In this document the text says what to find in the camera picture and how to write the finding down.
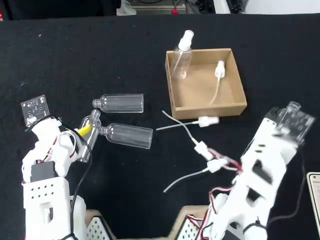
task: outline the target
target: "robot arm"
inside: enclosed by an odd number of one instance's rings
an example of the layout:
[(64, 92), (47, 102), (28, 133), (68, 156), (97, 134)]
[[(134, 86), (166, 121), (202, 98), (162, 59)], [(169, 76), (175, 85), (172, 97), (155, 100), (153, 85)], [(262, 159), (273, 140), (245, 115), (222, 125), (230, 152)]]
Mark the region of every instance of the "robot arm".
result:
[[(80, 196), (75, 199), (71, 230), (73, 196), (64, 177), (71, 163), (83, 159), (87, 148), (73, 131), (61, 132), (61, 125), (49, 117), (31, 129), (38, 141), (23, 158), (21, 168), (26, 240), (60, 240), (71, 232), (78, 240), (86, 239), (85, 201)], [(88, 124), (77, 131), (81, 136), (90, 135), (94, 128)]]
[(229, 195), (215, 199), (213, 223), (203, 231), (210, 240), (222, 240), (230, 223), (238, 223), (245, 240), (266, 240), (266, 225), (287, 164), (295, 156), (314, 118), (290, 102), (287, 108), (269, 114), (241, 157), (242, 172), (232, 181)]

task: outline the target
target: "black table surface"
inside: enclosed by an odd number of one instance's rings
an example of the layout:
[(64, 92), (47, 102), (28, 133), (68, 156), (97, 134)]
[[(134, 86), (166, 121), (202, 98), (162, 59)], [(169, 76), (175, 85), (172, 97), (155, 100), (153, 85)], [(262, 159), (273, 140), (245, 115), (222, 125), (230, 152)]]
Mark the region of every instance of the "black table surface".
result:
[[(296, 101), (320, 116), (320, 14), (154, 15), (0, 23), (0, 228), (1, 239), (23, 239), (25, 211), (21, 164), (34, 147), (20, 102), (45, 94), (51, 114), (79, 127), (92, 99), (105, 93), (144, 93), (143, 114), (101, 115), (103, 125), (157, 128), (172, 124), (165, 53), (184, 30), (194, 31), (194, 49), (232, 48), (248, 106), (207, 128), (190, 126), (197, 140), (239, 159), (264, 115)], [(304, 147), (307, 172), (320, 172), (316, 121)], [(87, 165), (74, 163), (67, 179), (73, 191)], [(88, 209), (99, 210), (118, 238), (167, 236), (185, 205), (207, 205), (208, 190), (229, 186), (221, 170), (163, 189), (205, 168), (182, 128), (154, 132), (151, 150), (109, 143), (99, 136), (93, 167), (80, 189)], [(288, 165), (272, 216), (294, 211), (302, 180), (301, 159)], [(316, 239), (318, 231), (307, 185), (296, 217), (268, 229), (269, 239)]]

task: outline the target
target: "clear plastic bottle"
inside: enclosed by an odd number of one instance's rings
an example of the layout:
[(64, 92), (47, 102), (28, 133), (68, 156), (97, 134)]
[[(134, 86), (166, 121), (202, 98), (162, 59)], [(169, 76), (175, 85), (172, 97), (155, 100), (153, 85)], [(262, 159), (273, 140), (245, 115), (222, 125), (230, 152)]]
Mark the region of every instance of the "clear plastic bottle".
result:
[(143, 113), (143, 94), (104, 94), (100, 99), (93, 99), (92, 106), (105, 113)]
[[(93, 149), (97, 140), (97, 137), (99, 135), (99, 130), (101, 128), (101, 121), (100, 121), (100, 111), (99, 110), (92, 110), (91, 114), (89, 116), (86, 116), (81, 123), (80, 128), (83, 128), (87, 126), (88, 124), (91, 124), (91, 131), (89, 131), (86, 135), (83, 136), (84, 140), (89, 144), (90, 148)], [(83, 151), (80, 154), (81, 162), (88, 162), (89, 161), (89, 150), (85, 146)]]
[(136, 148), (150, 149), (153, 129), (131, 126), (120, 123), (111, 123), (100, 128), (100, 134), (114, 144), (132, 146)]
[(172, 79), (182, 80), (187, 77), (192, 59), (191, 42), (193, 36), (193, 31), (186, 30), (179, 42), (179, 45), (174, 49), (170, 65)]

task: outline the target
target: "brown box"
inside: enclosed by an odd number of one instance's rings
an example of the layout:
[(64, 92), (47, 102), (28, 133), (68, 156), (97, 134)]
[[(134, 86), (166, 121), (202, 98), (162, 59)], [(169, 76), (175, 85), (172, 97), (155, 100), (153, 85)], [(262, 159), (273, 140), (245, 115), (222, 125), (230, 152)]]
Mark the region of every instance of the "brown box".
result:
[[(173, 51), (166, 52), (165, 71), (174, 118), (234, 116), (246, 108), (246, 96), (230, 48), (192, 50), (191, 65), (183, 80), (171, 79), (172, 56)], [(217, 87), (215, 69), (219, 60), (225, 62), (225, 77), (220, 80), (216, 100), (209, 105)]]

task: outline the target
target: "clear plastic part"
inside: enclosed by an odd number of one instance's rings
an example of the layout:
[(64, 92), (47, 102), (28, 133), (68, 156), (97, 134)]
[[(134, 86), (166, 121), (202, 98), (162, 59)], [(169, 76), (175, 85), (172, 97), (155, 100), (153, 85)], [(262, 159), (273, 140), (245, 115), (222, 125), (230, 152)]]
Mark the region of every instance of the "clear plastic part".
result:
[(191, 59), (191, 48), (188, 51), (183, 51), (179, 47), (174, 49), (170, 67), (171, 77), (173, 80), (183, 80), (187, 77)]
[(109, 142), (114, 144), (150, 149), (153, 129), (120, 123), (111, 123), (109, 126), (101, 127), (100, 134), (104, 135)]
[(186, 30), (179, 45), (173, 51), (170, 74), (174, 80), (183, 80), (187, 77), (192, 59), (191, 42), (193, 36), (194, 33), (191, 30)]
[[(101, 121), (100, 121), (100, 111), (99, 110), (92, 110), (89, 116), (86, 116), (81, 123), (80, 128), (87, 126), (88, 124), (91, 125), (91, 131), (89, 131), (86, 135), (82, 136), (84, 140), (89, 144), (90, 148), (93, 149), (99, 135), (99, 130), (101, 128)], [(88, 162), (89, 161), (89, 150), (86, 146), (84, 146), (83, 151), (80, 154), (80, 158), (78, 159), (80, 162)]]
[(143, 94), (104, 94), (100, 99), (93, 99), (92, 106), (105, 113), (143, 113)]
[(315, 118), (300, 111), (301, 105), (291, 101), (286, 108), (279, 111), (277, 133), (289, 138), (297, 144), (304, 142), (304, 137), (315, 121)]

